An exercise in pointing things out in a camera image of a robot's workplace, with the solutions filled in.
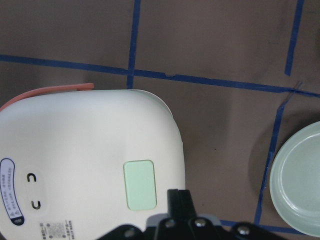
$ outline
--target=bolt head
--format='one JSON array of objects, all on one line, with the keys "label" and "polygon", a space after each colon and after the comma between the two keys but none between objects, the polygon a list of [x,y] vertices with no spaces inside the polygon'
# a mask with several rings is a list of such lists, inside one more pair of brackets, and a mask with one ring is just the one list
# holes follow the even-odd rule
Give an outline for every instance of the bolt head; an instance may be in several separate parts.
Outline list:
[{"label": "bolt head", "polygon": [[249,233],[250,233],[250,228],[247,227],[247,226],[239,226],[239,227],[237,228],[237,231],[238,231],[238,233],[241,234],[241,235],[249,235]]},{"label": "bolt head", "polygon": [[136,234],[136,231],[135,231],[134,228],[129,228],[128,230],[126,230],[126,231],[124,232],[124,236],[125,236],[126,238],[131,238],[131,237],[133,237],[135,234]]},{"label": "bolt head", "polygon": [[168,219],[164,225],[166,228],[173,228],[176,225],[176,221],[174,219]]},{"label": "bolt head", "polygon": [[194,224],[195,224],[198,228],[203,228],[203,227],[207,224],[207,222],[206,222],[206,220],[203,219],[203,218],[198,218],[198,219],[196,219],[196,220],[194,221]]}]

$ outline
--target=label sticker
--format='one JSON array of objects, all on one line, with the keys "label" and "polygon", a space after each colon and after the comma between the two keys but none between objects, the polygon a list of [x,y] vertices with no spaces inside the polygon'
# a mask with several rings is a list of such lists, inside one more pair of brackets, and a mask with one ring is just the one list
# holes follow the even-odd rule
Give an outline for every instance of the label sticker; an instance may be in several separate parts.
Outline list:
[{"label": "label sticker", "polygon": [[4,158],[0,162],[0,190],[5,210],[14,225],[24,224],[25,218],[19,208],[15,193],[15,163]]},{"label": "label sticker", "polygon": [[70,220],[61,222],[41,222],[40,230],[43,240],[75,240],[74,228]]}]

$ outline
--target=blue tape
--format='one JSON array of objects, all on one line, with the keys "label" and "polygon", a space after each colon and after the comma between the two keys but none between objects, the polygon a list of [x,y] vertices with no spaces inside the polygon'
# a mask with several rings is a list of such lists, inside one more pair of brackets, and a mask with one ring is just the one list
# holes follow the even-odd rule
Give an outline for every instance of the blue tape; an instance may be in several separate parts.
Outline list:
[{"label": "blue tape", "polygon": [[3,54],[0,54],[0,61],[20,63],[20,64],[40,65],[40,66],[56,67],[56,68],[65,68],[65,69],[78,69],[78,70],[94,71],[94,72],[108,73],[108,74],[128,75],[128,70],[123,68],[79,63],[79,62],[70,62],[70,61],[57,61],[57,60],[39,59],[39,58],[23,57],[23,56],[11,56],[11,55],[3,55]]},{"label": "blue tape", "polygon": [[305,235],[304,233],[299,232],[299,231],[297,231],[293,228],[290,228],[290,227],[267,226],[267,225],[259,225],[259,227],[261,227],[265,230],[268,230],[270,232]]},{"label": "blue tape", "polygon": [[140,20],[140,3],[141,3],[141,0],[134,0],[130,51],[129,51],[129,63],[128,63],[128,76],[126,80],[126,85],[128,89],[132,89],[134,85],[138,27],[139,27],[139,20]]},{"label": "blue tape", "polygon": [[264,191],[267,186],[270,165],[271,165],[271,162],[272,162],[274,155],[275,155],[275,152],[276,152],[279,131],[280,131],[280,126],[281,126],[282,118],[283,118],[284,111],[285,111],[285,106],[288,104],[288,102],[293,97],[293,95],[295,93],[298,93],[299,91],[300,90],[293,88],[293,92],[291,92],[291,94],[287,97],[287,99],[281,104],[281,106],[276,111],[274,124],[273,124],[273,130],[272,130],[272,136],[271,136],[271,141],[270,141],[270,147],[269,147],[269,151],[268,151],[267,160],[265,163],[263,179],[262,179],[261,188],[260,188],[258,204],[257,204],[256,210],[255,210],[254,224],[256,224],[256,225],[260,224],[260,220],[261,220],[261,216],[262,216]]},{"label": "blue tape", "polygon": [[205,85],[220,86],[220,87],[227,87],[227,88],[263,91],[263,92],[269,92],[269,93],[295,92],[296,94],[304,95],[307,97],[320,98],[320,94],[318,93],[296,90],[291,87],[263,85],[263,84],[256,84],[256,83],[212,79],[212,78],[205,78],[205,77],[179,75],[179,74],[175,76],[166,76],[166,74],[163,72],[146,71],[146,70],[138,70],[138,69],[133,70],[133,75],[132,75],[132,73],[129,73],[129,70],[123,69],[123,68],[79,63],[79,62],[48,60],[48,59],[0,54],[0,62],[1,61],[11,62],[11,63],[20,63],[20,64],[39,65],[39,66],[54,67],[54,68],[77,69],[77,70],[86,70],[86,71],[101,72],[101,73],[108,73],[108,74],[126,75],[126,76],[130,76],[127,79],[127,86],[129,89],[133,87],[134,76],[138,76],[138,77],[164,79],[164,80],[171,80],[171,81],[178,81],[178,82],[185,82],[185,83],[205,84]]},{"label": "blue tape", "polygon": [[228,221],[228,220],[221,220],[221,225],[225,227],[233,227],[234,225],[237,224],[236,221]]},{"label": "blue tape", "polygon": [[[221,225],[224,227],[233,227],[237,223],[238,222],[236,221],[221,220]],[[270,232],[305,235],[304,233],[299,232],[291,227],[268,226],[268,225],[261,225],[261,224],[258,224],[258,226]]]},{"label": "blue tape", "polygon": [[297,0],[294,20],[292,25],[291,38],[289,43],[288,54],[286,57],[284,73],[288,76],[291,75],[292,65],[294,63],[294,53],[298,39],[299,27],[301,22],[302,10],[304,7],[305,0]]},{"label": "blue tape", "polygon": [[240,81],[230,81],[230,80],[222,80],[222,79],[212,79],[205,77],[197,77],[197,76],[188,76],[188,75],[174,75],[174,76],[166,76],[163,72],[155,72],[155,71],[146,71],[146,70],[138,70],[134,71],[134,75],[138,77],[146,77],[153,79],[164,79],[171,81],[178,81],[184,83],[194,83],[194,84],[205,84],[205,85],[213,85],[227,88],[237,88],[237,89],[246,89],[246,90],[255,90],[255,91],[263,91],[269,93],[296,93],[308,97],[317,97],[320,98],[320,94],[296,90],[292,87],[282,87],[282,86],[272,86],[272,85],[263,85],[249,82],[240,82]]}]

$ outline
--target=light green plate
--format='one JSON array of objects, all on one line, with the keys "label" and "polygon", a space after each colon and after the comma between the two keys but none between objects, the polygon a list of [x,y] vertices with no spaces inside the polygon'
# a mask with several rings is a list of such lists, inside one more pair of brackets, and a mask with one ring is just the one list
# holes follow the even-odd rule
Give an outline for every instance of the light green plate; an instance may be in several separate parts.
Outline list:
[{"label": "light green plate", "polygon": [[282,146],[272,165],[270,193],[284,221],[320,237],[320,122],[301,129]]}]

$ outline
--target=green rectangular button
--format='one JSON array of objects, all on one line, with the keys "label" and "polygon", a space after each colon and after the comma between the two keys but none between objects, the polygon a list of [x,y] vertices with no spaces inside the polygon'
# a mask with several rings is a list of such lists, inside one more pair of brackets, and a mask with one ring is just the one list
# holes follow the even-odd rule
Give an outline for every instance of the green rectangular button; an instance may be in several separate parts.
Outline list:
[{"label": "green rectangular button", "polygon": [[134,211],[154,209],[157,205],[154,163],[127,161],[123,170],[128,208]]}]

